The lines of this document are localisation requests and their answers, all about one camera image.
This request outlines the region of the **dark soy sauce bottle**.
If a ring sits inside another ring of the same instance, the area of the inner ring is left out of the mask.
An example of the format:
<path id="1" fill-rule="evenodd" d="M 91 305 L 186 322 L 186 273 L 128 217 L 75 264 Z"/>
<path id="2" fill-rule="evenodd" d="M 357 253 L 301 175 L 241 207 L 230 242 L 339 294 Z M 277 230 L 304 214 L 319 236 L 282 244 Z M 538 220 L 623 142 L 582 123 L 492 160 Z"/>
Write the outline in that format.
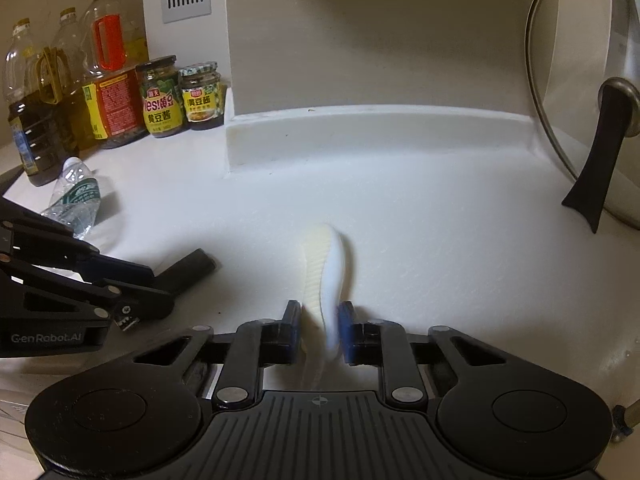
<path id="1" fill-rule="evenodd" d="M 82 88 L 84 76 L 84 51 L 81 50 L 81 29 L 76 9 L 71 6 L 60 13 L 60 27 L 54 35 L 51 47 L 62 58 L 58 60 L 63 91 L 64 110 L 70 121 L 79 151 L 87 151 L 96 143 L 90 116 Z"/>

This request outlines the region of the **crushed clear plastic bottle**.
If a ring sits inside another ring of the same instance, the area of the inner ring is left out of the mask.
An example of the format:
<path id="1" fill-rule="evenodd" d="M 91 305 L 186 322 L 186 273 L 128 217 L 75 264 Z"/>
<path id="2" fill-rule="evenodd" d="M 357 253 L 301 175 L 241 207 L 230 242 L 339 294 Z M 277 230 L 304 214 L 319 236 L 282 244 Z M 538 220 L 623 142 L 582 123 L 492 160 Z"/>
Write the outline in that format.
<path id="1" fill-rule="evenodd" d="M 78 157 L 70 157 L 63 164 L 47 209 L 41 214 L 61 223 L 82 240 L 96 223 L 101 205 L 98 180 Z"/>

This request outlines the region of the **steel dish rack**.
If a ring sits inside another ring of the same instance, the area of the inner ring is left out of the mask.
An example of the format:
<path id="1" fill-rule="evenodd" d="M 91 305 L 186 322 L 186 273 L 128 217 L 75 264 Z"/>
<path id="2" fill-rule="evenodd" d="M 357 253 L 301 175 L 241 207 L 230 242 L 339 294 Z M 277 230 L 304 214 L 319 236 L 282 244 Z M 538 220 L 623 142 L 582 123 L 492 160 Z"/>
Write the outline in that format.
<path id="1" fill-rule="evenodd" d="M 640 424 L 640 400 L 628 406 L 617 404 L 612 409 L 614 429 L 611 441 L 622 442 L 634 433 L 634 428 Z"/>

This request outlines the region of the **large dark oil bottle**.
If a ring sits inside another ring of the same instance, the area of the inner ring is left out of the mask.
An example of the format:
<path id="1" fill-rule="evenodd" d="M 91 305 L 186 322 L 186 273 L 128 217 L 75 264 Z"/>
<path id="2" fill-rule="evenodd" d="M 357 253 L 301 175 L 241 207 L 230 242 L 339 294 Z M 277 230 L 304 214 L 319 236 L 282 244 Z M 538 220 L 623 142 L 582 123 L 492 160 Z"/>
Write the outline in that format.
<path id="1" fill-rule="evenodd" d="M 3 69 L 8 123 L 32 185 L 58 178 L 66 159 L 79 154 L 66 111 L 58 55 L 32 32 L 30 19 L 12 28 Z"/>

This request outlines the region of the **small pickle jar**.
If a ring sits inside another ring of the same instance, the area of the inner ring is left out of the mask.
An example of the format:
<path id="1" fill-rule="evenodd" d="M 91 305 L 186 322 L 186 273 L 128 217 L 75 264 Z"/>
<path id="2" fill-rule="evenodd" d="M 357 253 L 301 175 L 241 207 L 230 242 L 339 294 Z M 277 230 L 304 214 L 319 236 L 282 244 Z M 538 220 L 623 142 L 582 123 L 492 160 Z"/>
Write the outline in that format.
<path id="1" fill-rule="evenodd" d="M 224 84 L 216 62 L 184 66 L 179 70 L 186 121 L 192 129 L 210 129 L 224 122 Z"/>

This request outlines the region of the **glass pot lid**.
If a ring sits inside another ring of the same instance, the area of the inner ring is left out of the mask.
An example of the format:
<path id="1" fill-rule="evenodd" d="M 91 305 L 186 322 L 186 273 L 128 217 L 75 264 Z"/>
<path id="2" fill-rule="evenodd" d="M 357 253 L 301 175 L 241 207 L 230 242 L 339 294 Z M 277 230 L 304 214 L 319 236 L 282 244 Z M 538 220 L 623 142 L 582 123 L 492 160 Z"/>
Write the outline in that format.
<path id="1" fill-rule="evenodd" d="M 562 200 L 590 230 L 639 226 L 639 0 L 532 0 L 525 73 L 542 131 L 570 178 Z"/>

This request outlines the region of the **white plastic comb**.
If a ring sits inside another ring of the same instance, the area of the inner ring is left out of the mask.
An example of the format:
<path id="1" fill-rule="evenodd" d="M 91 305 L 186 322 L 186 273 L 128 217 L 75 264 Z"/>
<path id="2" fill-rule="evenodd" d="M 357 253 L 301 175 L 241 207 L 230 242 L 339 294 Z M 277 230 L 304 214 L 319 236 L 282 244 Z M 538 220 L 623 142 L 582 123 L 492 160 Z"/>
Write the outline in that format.
<path id="1" fill-rule="evenodd" d="M 326 366 L 340 353 L 341 304 L 346 257 L 343 241 L 333 226 L 314 226 L 304 240 L 306 263 L 300 336 L 305 353 L 304 389 L 315 389 Z"/>

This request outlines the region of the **small black comb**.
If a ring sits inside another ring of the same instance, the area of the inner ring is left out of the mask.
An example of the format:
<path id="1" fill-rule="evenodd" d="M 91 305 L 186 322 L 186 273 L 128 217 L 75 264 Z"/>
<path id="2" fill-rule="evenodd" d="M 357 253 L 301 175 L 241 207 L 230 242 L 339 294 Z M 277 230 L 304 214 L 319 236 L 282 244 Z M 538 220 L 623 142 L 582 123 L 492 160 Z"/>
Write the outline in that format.
<path id="1" fill-rule="evenodd" d="M 213 274 L 216 269 L 216 261 L 198 248 L 158 274 L 155 287 L 177 297 Z"/>

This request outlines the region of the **tall pickle jar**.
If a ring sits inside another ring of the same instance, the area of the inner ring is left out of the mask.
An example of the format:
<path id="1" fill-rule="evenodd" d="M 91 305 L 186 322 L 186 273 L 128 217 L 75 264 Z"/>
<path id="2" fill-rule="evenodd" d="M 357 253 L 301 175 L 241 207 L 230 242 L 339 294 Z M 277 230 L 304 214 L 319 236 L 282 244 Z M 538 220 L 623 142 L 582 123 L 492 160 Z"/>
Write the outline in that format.
<path id="1" fill-rule="evenodd" d="M 145 127 L 156 138 L 181 132 L 186 122 L 176 61 L 173 54 L 136 67 Z"/>

